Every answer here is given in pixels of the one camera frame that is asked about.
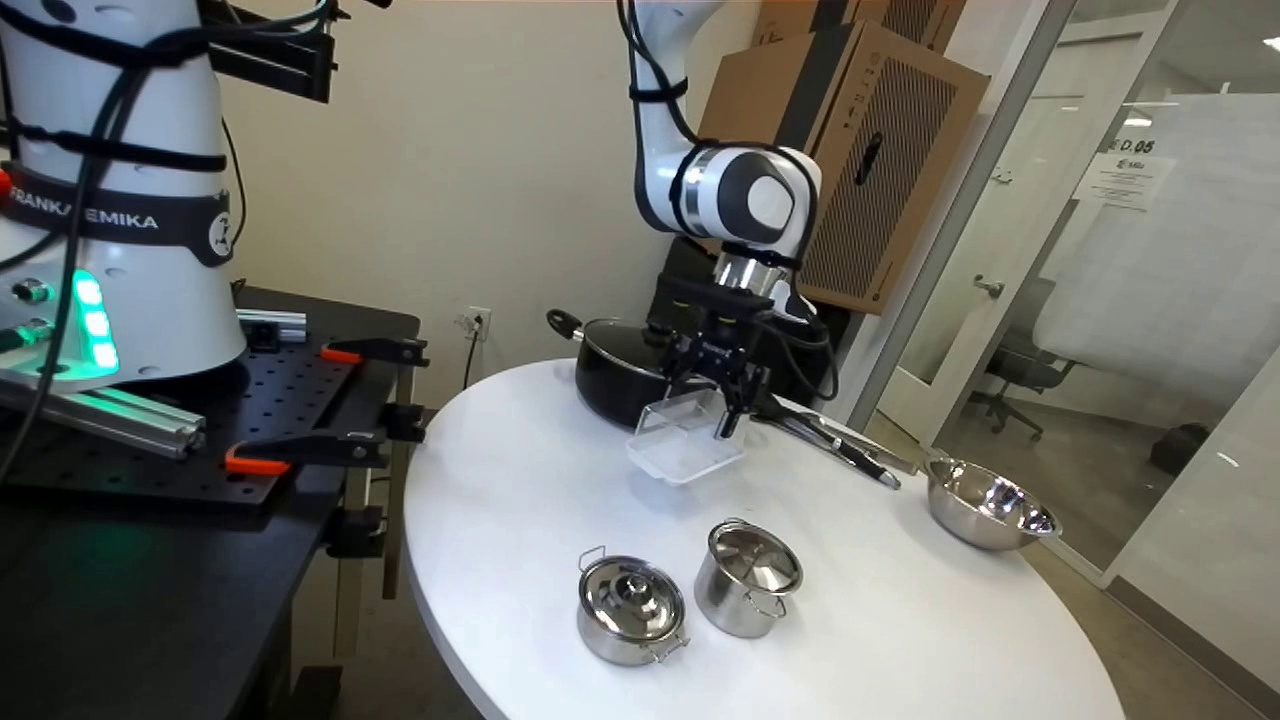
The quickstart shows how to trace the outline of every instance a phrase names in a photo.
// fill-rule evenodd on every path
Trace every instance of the ceiling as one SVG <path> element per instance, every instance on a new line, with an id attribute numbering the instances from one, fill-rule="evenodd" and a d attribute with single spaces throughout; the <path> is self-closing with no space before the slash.
<path id="1" fill-rule="evenodd" d="M 1127 17 L 1167 0 L 1082 0 L 1075 18 Z M 1280 0 L 1179 0 L 1136 95 L 1280 91 Z"/>

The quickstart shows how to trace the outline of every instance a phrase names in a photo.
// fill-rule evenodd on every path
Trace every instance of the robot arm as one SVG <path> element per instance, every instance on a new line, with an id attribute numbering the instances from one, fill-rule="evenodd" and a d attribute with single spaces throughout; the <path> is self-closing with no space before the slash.
<path id="1" fill-rule="evenodd" d="M 706 141 L 680 110 L 690 42 L 721 3 L 618 0 L 618 13 L 632 67 L 639 217 L 663 233 L 721 240 L 714 282 L 663 279 L 706 316 L 671 353 L 671 387 L 686 377 L 715 378 L 728 404 L 721 437 L 734 437 L 735 414 L 756 410 L 773 382 L 756 358 L 766 332 L 786 353 L 792 345 L 832 353 L 832 345 L 792 279 L 815 217 L 815 158 L 782 144 Z"/>
<path id="2" fill-rule="evenodd" d="M 726 0 L 618 0 L 632 63 L 638 205 L 652 227 L 721 240 L 715 282 L 807 321 L 792 277 L 815 217 L 822 166 L 782 144 L 699 141 L 686 110 L 686 56 Z"/>
<path id="3" fill-rule="evenodd" d="M 324 100 L 342 7 L 294 3 L 267 18 L 232 0 L 0 0 L 0 395 L 25 410 L 0 479 L 46 399 L 245 353 L 213 73 Z M 142 410 L 89 414 L 115 432 Z"/>

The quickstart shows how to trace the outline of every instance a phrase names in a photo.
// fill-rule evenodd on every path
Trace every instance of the cardboard box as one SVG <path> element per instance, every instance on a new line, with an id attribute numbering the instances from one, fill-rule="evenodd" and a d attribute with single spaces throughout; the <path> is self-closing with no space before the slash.
<path id="1" fill-rule="evenodd" d="M 699 130 L 815 149 L 847 67 L 853 29 L 804 32 L 721 61 Z"/>
<path id="2" fill-rule="evenodd" d="M 726 56 L 699 130 L 815 156 L 825 192 L 799 288 L 881 312 L 926 240 L 983 84 L 887 29 L 828 29 Z"/>
<path id="3" fill-rule="evenodd" d="M 825 192 L 799 288 L 835 306 L 886 312 L 926 242 L 987 75 L 886 29 L 861 29 L 853 42 L 812 151 Z"/>
<path id="4" fill-rule="evenodd" d="M 881 22 L 934 51 L 944 51 L 963 0 L 766 0 L 756 17 L 756 42 L 778 42 L 842 22 Z"/>

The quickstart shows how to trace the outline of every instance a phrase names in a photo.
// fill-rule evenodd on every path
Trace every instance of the green light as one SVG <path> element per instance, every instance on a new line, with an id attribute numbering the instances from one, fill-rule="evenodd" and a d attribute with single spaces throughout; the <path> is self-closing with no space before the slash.
<path id="1" fill-rule="evenodd" d="M 110 312 L 85 312 L 85 332 L 92 337 L 92 338 L 111 338 L 111 323 L 110 323 Z"/>
<path id="2" fill-rule="evenodd" d="M 85 306 L 101 306 L 101 302 L 106 302 L 106 288 L 98 282 L 98 277 L 75 272 L 75 298 L 80 298 Z"/>
<path id="3" fill-rule="evenodd" d="M 111 316 L 106 306 L 106 282 L 80 267 L 75 272 L 75 312 L 80 312 L 80 327 L 89 337 L 89 353 L 92 353 L 92 365 L 98 371 L 115 371 L 119 367 L 119 353 L 115 353 L 115 338 L 111 338 Z"/>
<path id="4" fill-rule="evenodd" d="M 106 371 L 119 367 L 115 345 L 92 345 L 92 365 Z"/>
<path id="5" fill-rule="evenodd" d="M 50 327 L 18 327 L 22 345 L 31 347 L 50 337 Z"/>

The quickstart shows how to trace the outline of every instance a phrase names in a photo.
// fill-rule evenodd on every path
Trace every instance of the stainless steel bowl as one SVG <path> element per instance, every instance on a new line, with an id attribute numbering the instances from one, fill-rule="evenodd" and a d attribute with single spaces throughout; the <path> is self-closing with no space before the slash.
<path id="1" fill-rule="evenodd" d="M 1007 551 L 1064 537 L 1064 524 L 1032 491 L 983 464 L 939 455 L 926 464 L 926 476 L 934 518 L 973 549 Z"/>

